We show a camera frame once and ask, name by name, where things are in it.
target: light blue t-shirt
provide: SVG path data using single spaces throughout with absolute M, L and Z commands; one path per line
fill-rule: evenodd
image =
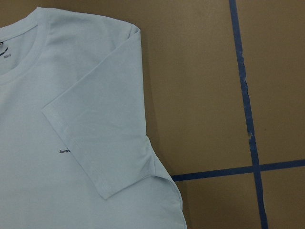
M 0 229 L 186 229 L 146 135 L 140 29 L 37 7 L 0 42 Z

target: small logo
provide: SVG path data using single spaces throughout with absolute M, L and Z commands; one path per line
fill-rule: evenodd
M 70 150 L 68 150 L 68 149 L 66 149 L 66 150 L 59 150 L 59 153 L 61 154 L 61 153 L 66 153 L 66 152 L 71 152 Z

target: cardboard surface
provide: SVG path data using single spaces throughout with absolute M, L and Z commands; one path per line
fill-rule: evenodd
M 262 180 L 269 228 L 304 228 L 305 167 L 266 171 Z
M 251 165 L 228 2 L 157 1 L 146 17 L 147 132 L 166 169 Z
M 176 182 L 188 229 L 259 229 L 252 174 Z
M 304 159 L 305 1 L 236 2 L 260 163 Z

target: blue tape line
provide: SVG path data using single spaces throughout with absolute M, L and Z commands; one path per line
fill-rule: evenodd
M 278 170 L 278 169 L 294 168 L 294 167 L 302 167 L 302 166 L 305 166 L 305 159 L 278 162 L 272 164 L 264 164 L 264 165 L 260 165 L 259 167 L 261 171 L 269 171 L 269 170 Z M 176 182 L 176 181 L 195 180 L 195 179 L 210 178 L 210 177 L 238 175 L 238 174 L 253 173 L 253 172 L 254 172 L 254 167 L 247 166 L 247 167 L 227 168 L 227 169 L 219 169 L 219 170 L 205 171 L 198 173 L 179 174 L 179 175 L 173 175 L 171 177 L 173 181 Z
M 236 57 L 237 57 L 237 62 L 238 62 L 239 78 L 240 78 L 240 84 L 241 84 L 241 88 L 242 88 L 242 95 L 243 95 L 243 101 L 244 101 L 244 113 L 245 113 L 245 117 L 246 117 L 248 135 L 250 137 L 249 145 L 250 145 L 251 159 L 252 159 L 252 165 L 253 165 L 253 170 L 254 170 L 254 181 L 255 181 L 255 187 L 256 187 L 259 214 L 260 214 L 260 219 L 261 219 L 261 226 L 262 226 L 262 229 L 268 229 L 267 215 L 266 215 L 265 208 L 264 208 L 262 177 L 261 177 L 258 153 L 257 153 L 257 148 L 256 148 L 256 140 L 255 140 L 255 135 L 254 135 L 254 124 L 253 124 L 253 119 L 252 119 L 250 97 L 248 94 L 248 85 L 246 82 L 246 70 L 245 70 L 245 66 L 244 66 L 243 47 L 242 47 L 242 39 L 241 39 L 240 29 L 239 29 L 236 1 L 229 0 L 229 4 L 230 4 L 230 11 L 231 11 L 233 32 L 234 32 L 234 42 L 235 42 Z
M 239 167 L 239 168 L 228 168 L 221 170 L 213 170 L 199 173 L 189 173 L 182 175 L 174 175 L 172 176 L 173 181 L 183 181 L 183 180 L 194 180 L 194 179 L 202 179 L 209 177 L 222 177 L 236 174 L 244 174 L 244 173 L 253 173 L 253 167 Z
M 305 166 L 305 160 L 296 160 L 296 161 L 286 161 L 286 162 L 278 162 L 272 164 L 260 165 L 261 171 L 269 171 L 283 168 L 293 168 Z

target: cotton fabric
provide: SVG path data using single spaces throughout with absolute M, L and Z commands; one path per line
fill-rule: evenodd
M 140 33 L 42 7 L 0 28 L 1 229 L 186 229 L 146 135 Z

